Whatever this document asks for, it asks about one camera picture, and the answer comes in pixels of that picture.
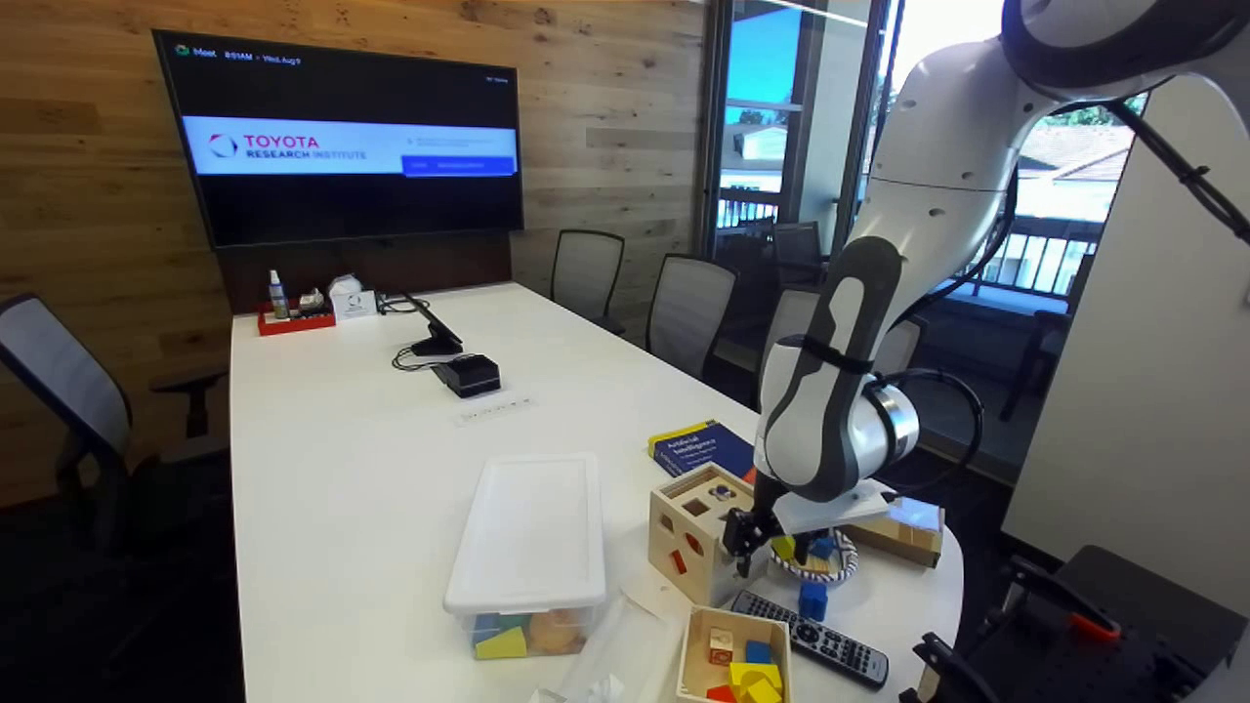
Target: wooden wall panel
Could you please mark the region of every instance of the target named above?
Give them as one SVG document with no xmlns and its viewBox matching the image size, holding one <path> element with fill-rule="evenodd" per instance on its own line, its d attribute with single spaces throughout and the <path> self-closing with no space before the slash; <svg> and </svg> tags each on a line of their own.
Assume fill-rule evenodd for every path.
<svg viewBox="0 0 1250 703">
<path fill-rule="evenodd" d="M 688 0 L 4 0 L 0 296 L 42 291 L 134 395 L 149 453 L 181 404 L 146 378 L 228 359 L 228 296 L 163 100 L 154 27 L 520 71 L 529 229 L 546 287 L 558 225 L 631 238 L 616 311 L 693 244 L 703 6 Z M 0 376 L 0 503 L 52 493 L 59 425 Z"/>
</svg>

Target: remote control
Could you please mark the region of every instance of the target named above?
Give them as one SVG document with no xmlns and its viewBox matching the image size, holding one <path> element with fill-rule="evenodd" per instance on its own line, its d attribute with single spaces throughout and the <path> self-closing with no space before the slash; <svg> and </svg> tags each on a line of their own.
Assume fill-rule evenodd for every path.
<svg viewBox="0 0 1250 703">
<path fill-rule="evenodd" d="M 853 674 L 862 687 L 884 687 L 891 674 L 891 657 L 840 636 L 834 627 L 826 627 L 822 622 L 801 622 L 793 610 L 783 610 L 759 593 L 736 593 L 731 600 L 736 614 L 756 614 L 756 615 L 770 615 L 770 622 L 787 622 L 788 623 L 788 646 L 817 658 L 822 669 L 834 669 L 840 674 Z"/>
</svg>

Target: bottle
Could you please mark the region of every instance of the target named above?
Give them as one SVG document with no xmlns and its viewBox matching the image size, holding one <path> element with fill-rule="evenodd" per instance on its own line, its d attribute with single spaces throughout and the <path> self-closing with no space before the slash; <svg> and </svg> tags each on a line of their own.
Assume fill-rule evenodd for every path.
<svg viewBox="0 0 1250 703">
<path fill-rule="evenodd" d="M 283 287 L 278 268 L 270 268 L 270 311 L 274 311 L 278 318 L 291 317 L 291 305 L 287 305 L 287 287 Z"/>
</svg>

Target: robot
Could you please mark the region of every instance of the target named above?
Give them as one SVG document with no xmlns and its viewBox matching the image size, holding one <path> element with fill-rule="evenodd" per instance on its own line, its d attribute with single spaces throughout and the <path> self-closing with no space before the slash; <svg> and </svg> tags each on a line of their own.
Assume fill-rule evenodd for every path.
<svg viewBox="0 0 1250 703">
<path fill-rule="evenodd" d="M 994 229 L 1032 124 L 1172 75 L 1211 78 L 1248 124 L 1248 24 L 1248 0 L 1003 0 L 998 39 L 947 45 L 909 71 L 871 162 L 871 203 L 830 268 L 817 317 L 801 343 L 770 350 L 756 441 L 762 476 L 756 508 L 727 520 L 731 555 L 748 562 L 783 529 L 887 508 L 871 473 L 917 445 L 917 413 L 899 385 L 871 382 L 877 346 Z M 1181 178 L 1250 243 L 1248 219 L 1200 166 Z"/>
</svg>

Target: wall-mounted tv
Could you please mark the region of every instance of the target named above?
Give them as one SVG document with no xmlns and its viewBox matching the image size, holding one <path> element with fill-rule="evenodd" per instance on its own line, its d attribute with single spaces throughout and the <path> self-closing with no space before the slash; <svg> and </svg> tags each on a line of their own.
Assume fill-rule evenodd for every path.
<svg viewBox="0 0 1250 703">
<path fill-rule="evenodd" d="M 155 31 L 214 251 L 520 229 L 517 71 Z"/>
</svg>

